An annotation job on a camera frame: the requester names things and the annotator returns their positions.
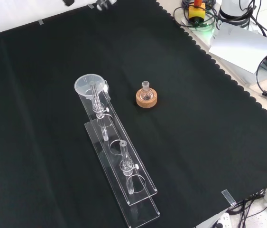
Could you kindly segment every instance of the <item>wire bundle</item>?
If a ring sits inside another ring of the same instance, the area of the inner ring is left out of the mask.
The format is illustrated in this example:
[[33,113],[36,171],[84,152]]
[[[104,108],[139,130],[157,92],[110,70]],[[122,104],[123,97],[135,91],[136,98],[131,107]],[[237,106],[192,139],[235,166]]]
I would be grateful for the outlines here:
[[240,218],[240,221],[239,221],[238,228],[246,228],[246,220],[247,220],[247,218],[255,216],[255,215],[257,215],[257,214],[259,214],[259,213],[261,213],[261,212],[263,212],[264,210],[267,209],[267,206],[266,206],[262,211],[260,211],[260,212],[258,212],[256,214],[248,216],[250,208],[251,208],[251,205],[253,204],[253,202],[255,200],[258,200],[258,199],[264,197],[264,195],[265,195],[265,190],[262,190],[260,193],[256,193],[256,194],[251,195],[248,199],[245,199],[245,200],[237,203],[236,206],[234,206],[233,208],[228,209],[226,211],[230,215],[238,215],[238,214],[241,213],[241,218]]

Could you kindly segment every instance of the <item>circular hole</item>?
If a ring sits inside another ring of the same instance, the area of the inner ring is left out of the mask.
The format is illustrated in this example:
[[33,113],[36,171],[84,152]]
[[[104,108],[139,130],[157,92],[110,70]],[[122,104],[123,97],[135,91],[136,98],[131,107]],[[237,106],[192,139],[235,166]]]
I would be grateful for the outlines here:
[[94,111],[95,113],[100,113],[100,112],[104,111],[104,108],[105,108],[105,106],[104,106],[103,103],[101,103],[101,107],[100,107],[98,110],[94,107],[94,105],[93,105],[93,107],[92,107],[92,109],[93,109],[93,111]]
[[112,143],[110,143],[109,149],[110,152],[114,155],[121,155],[120,152],[120,141],[122,141],[122,139],[116,139],[114,141],[112,141]]
[[127,180],[127,188],[129,189],[129,185],[133,185],[133,193],[139,193],[143,191],[146,187],[145,179],[138,174],[134,174]]
[[135,166],[133,165],[133,161],[132,161],[132,160],[130,160],[130,164],[131,164],[131,169],[130,169],[130,170],[124,170],[124,169],[123,169],[123,160],[121,160],[121,161],[120,161],[120,169],[121,169],[123,172],[130,172],[130,171],[132,171],[132,170],[135,168]]
[[113,123],[113,117],[110,114],[104,114],[103,118],[97,119],[97,124],[100,127],[110,127],[112,126],[112,123]]

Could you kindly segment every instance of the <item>black cloth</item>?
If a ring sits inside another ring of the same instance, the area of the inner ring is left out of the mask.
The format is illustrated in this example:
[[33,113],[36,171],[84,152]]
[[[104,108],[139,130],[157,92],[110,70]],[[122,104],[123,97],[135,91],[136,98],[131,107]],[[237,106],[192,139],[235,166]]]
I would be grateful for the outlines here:
[[[0,228],[122,228],[74,90],[95,73],[158,189],[149,228],[191,228],[267,187],[267,111],[154,0],[0,34]],[[158,93],[135,104],[141,82]]]

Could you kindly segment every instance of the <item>electronic device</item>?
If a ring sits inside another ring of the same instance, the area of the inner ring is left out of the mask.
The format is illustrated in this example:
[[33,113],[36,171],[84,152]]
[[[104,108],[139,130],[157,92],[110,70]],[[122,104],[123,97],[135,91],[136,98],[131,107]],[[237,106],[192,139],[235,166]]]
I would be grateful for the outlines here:
[[206,8],[205,3],[202,2],[202,0],[194,0],[194,5],[193,6],[189,6],[188,8],[188,18],[189,20],[194,23],[194,24],[199,24],[204,22],[205,20],[205,15],[206,12],[205,10],[201,9],[201,8],[196,8],[194,6],[199,6],[201,8]]
[[224,213],[219,218],[218,224],[222,224],[223,228],[232,228],[229,214],[228,213]]

